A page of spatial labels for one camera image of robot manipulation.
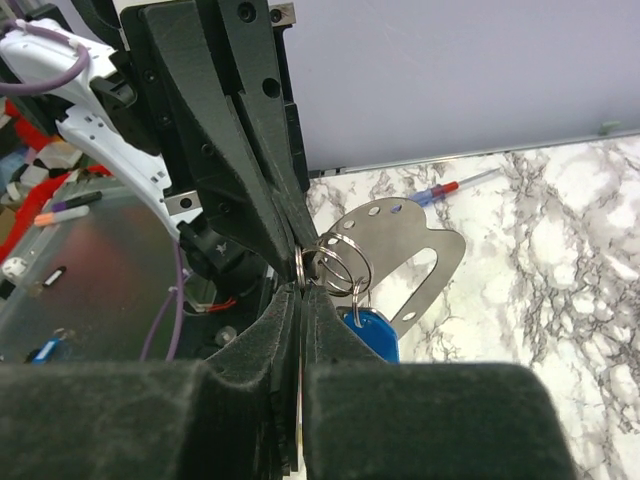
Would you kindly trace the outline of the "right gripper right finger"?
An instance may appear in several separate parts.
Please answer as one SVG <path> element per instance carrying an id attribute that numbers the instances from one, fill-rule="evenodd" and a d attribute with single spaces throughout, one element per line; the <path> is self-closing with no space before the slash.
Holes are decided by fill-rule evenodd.
<path id="1" fill-rule="evenodd" d="M 391 364 L 310 287 L 302 303 L 311 479 L 573 479 L 551 398 L 508 363 Z"/>

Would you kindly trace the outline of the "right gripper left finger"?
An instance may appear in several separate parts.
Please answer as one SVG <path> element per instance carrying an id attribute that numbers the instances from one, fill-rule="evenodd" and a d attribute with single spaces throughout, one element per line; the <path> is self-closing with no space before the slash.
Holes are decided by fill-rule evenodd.
<path id="1" fill-rule="evenodd" d="M 5 479 L 280 479 L 298 466 L 301 296 L 205 360 L 7 365 Z"/>

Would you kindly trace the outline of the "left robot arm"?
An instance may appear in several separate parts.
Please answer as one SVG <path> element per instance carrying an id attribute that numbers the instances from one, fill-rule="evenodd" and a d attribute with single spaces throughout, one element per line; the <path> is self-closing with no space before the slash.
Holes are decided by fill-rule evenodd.
<path id="1" fill-rule="evenodd" d="M 1 28 L 1 92 L 129 187 L 221 281 L 229 249 L 302 282 L 317 233 L 291 89 L 289 2 L 79 1 Z"/>

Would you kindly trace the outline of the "metal key organizer plate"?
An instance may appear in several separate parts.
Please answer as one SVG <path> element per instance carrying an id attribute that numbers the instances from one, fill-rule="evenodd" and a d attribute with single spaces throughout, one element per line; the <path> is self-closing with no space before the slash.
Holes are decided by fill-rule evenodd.
<path id="1" fill-rule="evenodd" d="M 460 233 L 429 228 L 418 203 L 387 197 L 351 210 L 314 244 L 295 249 L 297 282 L 302 287 L 319 284 L 335 298 L 356 300 L 424 250 L 435 253 L 434 267 L 390 319 L 403 337 L 448 285 L 466 251 Z"/>

